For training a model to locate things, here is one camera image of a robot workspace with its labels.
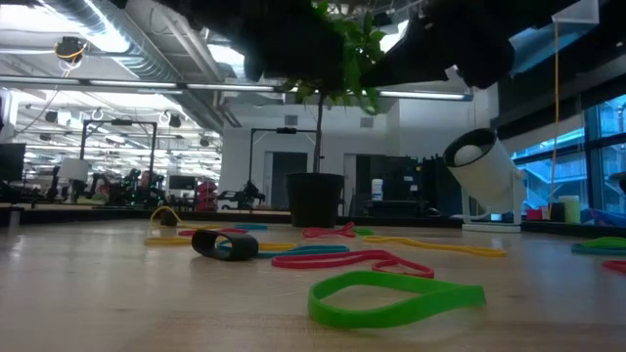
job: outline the fluorescent light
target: fluorescent light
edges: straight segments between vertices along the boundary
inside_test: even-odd
[[[73,79],[73,78],[29,77],[29,76],[13,76],[13,75],[0,75],[0,82],[30,83],[30,84],[56,84],[56,85],[80,84],[80,81],[78,79]]]
[[[176,83],[168,82],[143,82],[143,81],[115,81],[115,80],[89,80],[93,85],[111,87],[136,87],[136,88],[176,88]]]
[[[202,89],[202,90],[219,90],[226,92],[274,92],[275,88],[272,86],[262,86],[262,85],[253,85],[253,84],[188,84],[187,88],[189,89]]]
[[[432,99],[432,100],[457,100],[461,101],[466,98],[465,94],[449,94],[449,93],[428,93],[428,92],[400,92],[400,91],[379,91],[381,97],[384,98],[405,98],[405,99]]]

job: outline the plant stem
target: plant stem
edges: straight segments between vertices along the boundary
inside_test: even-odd
[[[320,157],[322,153],[322,115],[324,114],[324,100],[326,94],[320,92],[320,102],[317,105],[317,129],[315,134],[315,152],[313,152],[313,172],[320,172]]]

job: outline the yellow cable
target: yellow cable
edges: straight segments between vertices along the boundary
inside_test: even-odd
[[[226,241],[224,238],[218,238],[218,243]],[[191,245],[192,238],[187,237],[171,237],[171,238],[147,238],[144,241],[145,245],[164,245],[164,246],[184,246]],[[268,250],[268,251],[284,251],[290,250],[297,247],[295,243],[281,243],[281,242],[261,242],[258,244],[259,250]]]
[[[504,250],[479,247],[473,245],[450,245],[450,244],[434,244],[415,241],[407,238],[395,238],[395,237],[383,237],[383,236],[367,236],[364,238],[365,242],[382,243],[382,242],[398,242],[406,245],[416,246],[425,249],[438,249],[438,250],[453,250],[473,255],[486,256],[486,257],[504,257],[507,253]]]
[[[55,54],[57,55],[57,58],[59,59],[76,59],[76,57],[82,53],[85,52],[85,49],[87,49],[87,44],[83,45],[82,48],[80,50],[78,50],[75,53],[69,54],[69,55],[59,55],[59,53],[57,53],[57,48],[59,47],[59,43],[55,44]]]
[[[188,225],[183,220],[181,220],[180,217],[178,216],[178,214],[176,214],[176,212],[174,211],[174,209],[172,209],[169,206],[162,206],[159,209],[155,210],[155,212],[153,212],[153,215],[150,217],[150,224],[153,227],[156,227],[156,228],[159,228],[159,229],[163,229],[163,228],[171,229],[172,228],[172,226],[164,226],[164,225],[157,225],[157,224],[155,224],[155,216],[157,216],[157,214],[159,214],[160,212],[162,212],[164,210],[171,211],[171,213],[174,215],[176,220],[178,220],[179,224],[177,226],[175,226],[175,227],[180,227],[180,228],[184,228],[184,229],[193,229],[193,230],[216,230],[216,229],[223,229],[224,228],[224,225],[204,225],[204,226]]]
[[[555,143],[552,150],[552,176],[550,181],[550,206],[548,214],[552,217],[552,207],[555,203],[555,178],[557,176],[557,139],[559,138],[559,20],[555,20]]]

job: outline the black pot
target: black pot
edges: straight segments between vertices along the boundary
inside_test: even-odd
[[[295,227],[333,227],[342,188],[341,175],[323,173],[287,175],[291,224]]]

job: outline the white cylinder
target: white cylinder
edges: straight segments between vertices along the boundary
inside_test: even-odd
[[[382,200],[382,180],[372,180],[372,200]]]
[[[479,147],[482,155],[470,162],[457,164],[455,156],[461,150],[466,151],[465,146]],[[444,160],[461,187],[492,213],[512,211],[514,201],[522,203],[525,199],[521,177],[514,177],[520,176],[521,171],[515,167],[509,152],[489,129],[473,130],[458,138],[446,149]],[[516,199],[513,199],[513,187]]]

